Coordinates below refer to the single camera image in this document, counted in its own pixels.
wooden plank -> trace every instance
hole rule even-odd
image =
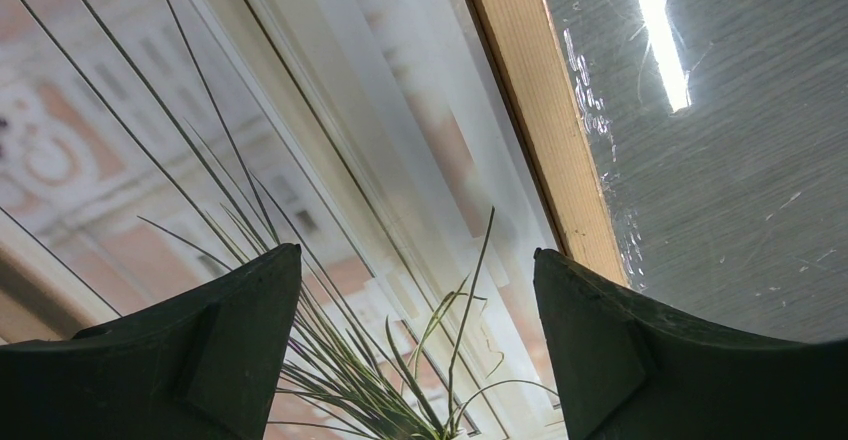
[[[628,285],[545,0],[469,0],[567,255]]]

potted plant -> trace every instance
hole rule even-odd
[[[233,179],[230,171],[223,165],[209,145],[200,137],[197,131],[190,131],[177,121],[174,113],[162,100],[156,90],[150,85],[144,74],[133,62],[121,43],[116,39],[109,27],[103,22],[88,0],[80,0],[88,12],[97,22],[104,34],[111,40],[112,44],[126,60],[136,75],[142,80],[145,87],[161,107],[168,120],[172,123],[181,138],[185,141],[192,154],[201,163],[206,173],[214,181],[225,196],[227,202],[222,205],[224,211],[231,220],[230,228],[224,228],[217,223],[212,216],[202,210],[197,201],[192,198],[183,186],[171,175],[163,164],[150,152],[147,145],[142,142],[133,132],[132,128],[125,123],[121,116],[109,104],[96,85],[92,83],[86,73],[79,67],[76,61],[68,54],[62,44],[56,39],[49,28],[33,11],[26,0],[20,0],[24,7],[33,16],[38,25],[47,34],[50,40],[61,51],[69,63],[88,85],[95,96],[103,103],[105,108],[112,114],[115,120],[138,145],[144,154],[153,162],[156,168],[177,189],[182,197],[189,203],[192,209],[203,219],[210,231],[221,242],[221,245],[232,254],[240,263],[248,262],[252,257],[269,251],[280,243],[279,232],[271,222],[269,211],[276,211],[288,223],[292,231],[300,239],[307,253],[308,245],[298,233],[297,227],[289,218],[287,212],[271,196],[265,185],[247,168],[241,152],[239,151],[227,123],[221,115],[220,109],[214,95],[207,84],[203,71],[195,57],[194,51],[188,40],[171,0],[166,0],[168,9],[176,22],[183,43],[185,44],[191,61],[200,76],[206,94],[214,107],[216,116],[223,131],[238,159],[241,173],[246,177],[248,188],[242,189]],[[270,199],[267,202],[260,192]],[[247,205],[246,212],[241,205]],[[287,358],[280,378],[291,385],[291,388],[279,388],[278,392],[296,396],[304,402],[309,403],[340,422],[343,427],[309,424],[297,421],[276,422],[292,425],[309,425],[313,427],[328,428],[363,438],[395,440],[395,439],[421,439],[421,440],[457,440],[467,437],[467,433],[461,428],[463,415],[474,399],[489,388],[508,382],[529,383],[544,388],[551,393],[552,390],[534,382],[526,380],[507,380],[488,385],[471,395],[464,402],[456,401],[454,393],[454,370],[459,355],[462,336],[465,331],[471,304],[475,297],[483,256],[489,242],[492,228],[494,209],[489,217],[489,224],[484,237],[483,246],[478,257],[476,269],[473,275],[466,277],[455,292],[449,293],[432,313],[429,322],[421,335],[417,345],[409,358],[404,358],[400,353],[396,339],[389,328],[388,319],[385,322],[385,332],[368,331],[354,313],[353,309],[342,296],[337,285],[325,271],[323,275],[315,275],[320,288],[329,296],[332,303],[339,309],[344,318],[342,325],[330,320],[327,313],[321,308],[315,292],[304,285],[298,311],[295,315],[293,333],[289,340],[288,352],[292,358]],[[216,258],[210,252],[203,250],[198,245],[189,242],[179,235],[157,225],[155,222],[142,220],[156,226],[168,235],[177,238],[190,247],[219,263],[226,269],[229,265],[223,260]],[[239,247],[235,238],[240,237],[243,244],[250,245],[252,252],[245,252]],[[418,372],[422,361],[424,346],[427,339],[439,328],[450,308],[457,300],[463,298],[465,301],[461,322],[459,324],[454,348],[451,352],[451,361],[447,370],[448,385],[448,413],[447,418],[440,418],[424,394],[418,383]],[[385,343],[377,341],[378,336],[385,335]],[[381,368],[386,365],[392,374],[400,378],[400,388],[397,388],[389,380],[387,373]],[[404,390],[409,390],[415,398],[417,407],[411,406],[403,396]]]

gray surface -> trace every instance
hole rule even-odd
[[[585,59],[573,83],[603,99],[585,120],[633,287],[751,332],[848,336],[848,0],[668,0],[677,115],[653,53],[640,75],[637,0],[547,1]]]

black object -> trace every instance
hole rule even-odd
[[[282,245],[73,340],[0,347],[0,438],[261,439],[300,282]]]
[[[848,438],[848,341],[734,330],[537,250],[536,300],[571,440]]]

